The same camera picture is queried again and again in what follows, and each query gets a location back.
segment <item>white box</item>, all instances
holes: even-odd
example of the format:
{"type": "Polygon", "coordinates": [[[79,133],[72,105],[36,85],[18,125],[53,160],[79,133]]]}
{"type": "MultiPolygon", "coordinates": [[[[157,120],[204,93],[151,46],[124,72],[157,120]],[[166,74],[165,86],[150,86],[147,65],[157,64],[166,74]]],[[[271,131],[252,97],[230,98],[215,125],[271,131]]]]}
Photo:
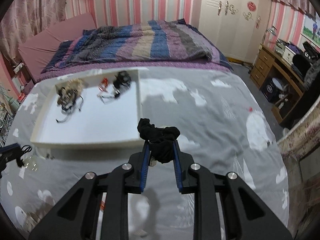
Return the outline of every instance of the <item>white box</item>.
{"type": "Polygon", "coordinates": [[[68,149],[102,149],[142,146],[137,125],[142,117],[140,103],[139,70],[127,70],[132,78],[131,87],[122,93],[118,99],[112,99],[104,104],[97,94],[103,78],[109,83],[115,79],[118,71],[81,78],[85,88],[82,92],[84,103],[81,111],[78,107],[64,123],[57,123],[65,115],[61,106],[57,105],[57,91],[66,82],[55,85],[47,96],[36,120],[31,143],[40,148],[68,149]]]}
{"type": "Polygon", "coordinates": [[[293,59],[293,57],[294,57],[295,55],[296,55],[296,54],[295,54],[291,49],[289,49],[287,46],[285,46],[284,54],[283,54],[282,58],[283,58],[290,66],[292,66],[292,64],[293,64],[292,59],[293,59]]]}

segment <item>pink striped wallpaper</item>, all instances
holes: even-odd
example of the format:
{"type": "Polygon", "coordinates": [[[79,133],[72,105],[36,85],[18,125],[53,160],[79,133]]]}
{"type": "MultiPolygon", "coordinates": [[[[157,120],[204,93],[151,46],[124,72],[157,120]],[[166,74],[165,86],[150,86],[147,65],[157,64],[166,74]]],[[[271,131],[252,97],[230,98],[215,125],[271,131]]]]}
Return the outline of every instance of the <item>pink striped wallpaper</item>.
{"type": "Polygon", "coordinates": [[[275,26],[278,30],[278,36],[269,35],[265,44],[273,49],[277,38],[279,38],[303,48],[301,43],[303,40],[301,35],[303,19],[302,11],[297,11],[284,3],[272,1],[268,27],[275,26]]]}
{"type": "Polygon", "coordinates": [[[2,54],[0,53],[0,83],[2,84],[2,86],[6,89],[10,89],[10,91],[8,92],[8,94],[10,96],[12,96],[13,98],[17,99],[19,96],[19,92],[16,89],[16,87],[14,86],[11,78],[10,78],[10,74],[7,70],[7,67],[4,63],[2,54]]]}
{"type": "Polygon", "coordinates": [[[66,17],[90,12],[97,27],[185,18],[199,24],[201,0],[67,0],[66,17]]]}

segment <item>white wardrobe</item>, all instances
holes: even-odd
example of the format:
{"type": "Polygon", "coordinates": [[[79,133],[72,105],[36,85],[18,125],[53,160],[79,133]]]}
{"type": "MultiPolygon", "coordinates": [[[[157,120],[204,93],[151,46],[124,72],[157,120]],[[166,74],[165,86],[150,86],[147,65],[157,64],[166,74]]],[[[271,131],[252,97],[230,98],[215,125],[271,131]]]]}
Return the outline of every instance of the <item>white wardrobe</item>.
{"type": "Polygon", "coordinates": [[[271,0],[202,0],[199,31],[226,57],[253,63],[270,8],[271,0]]]}

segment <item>picture frame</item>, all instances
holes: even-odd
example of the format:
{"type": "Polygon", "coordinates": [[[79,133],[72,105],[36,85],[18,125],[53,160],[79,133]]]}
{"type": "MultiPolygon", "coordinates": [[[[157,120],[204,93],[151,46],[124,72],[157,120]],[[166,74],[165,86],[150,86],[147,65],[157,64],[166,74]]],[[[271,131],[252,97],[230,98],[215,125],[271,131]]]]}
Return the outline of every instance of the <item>picture frame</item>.
{"type": "Polygon", "coordinates": [[[316,20],[305,15],[301,35],[305,37],[312,45],[320,48],[320,17],[316,14],[316,20]]]}

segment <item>wooden desk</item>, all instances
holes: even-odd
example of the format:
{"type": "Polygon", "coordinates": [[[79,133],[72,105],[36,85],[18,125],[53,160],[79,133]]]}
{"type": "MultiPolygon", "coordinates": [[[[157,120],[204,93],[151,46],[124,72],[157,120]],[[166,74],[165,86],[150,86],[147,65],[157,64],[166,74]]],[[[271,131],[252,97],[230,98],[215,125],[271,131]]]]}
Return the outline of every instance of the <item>wooden desk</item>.
{"type": "Polygon", "coordinates": [[[275,106],[272,108],[272,112],[280,124],[286,119],[303,96],[303,81],[280,55],[263,45],[262,50],[259,53],[259,58],[251,71],[250,78],[258,89],[261,89],[264,82],[269,77],[285,78],[290,85],[290,92],[293,91],[291,98],[293,106],[288,113],[281,116],[278,109],[279,104],[282,103],[284,99],[276,102],[275,106]]]}

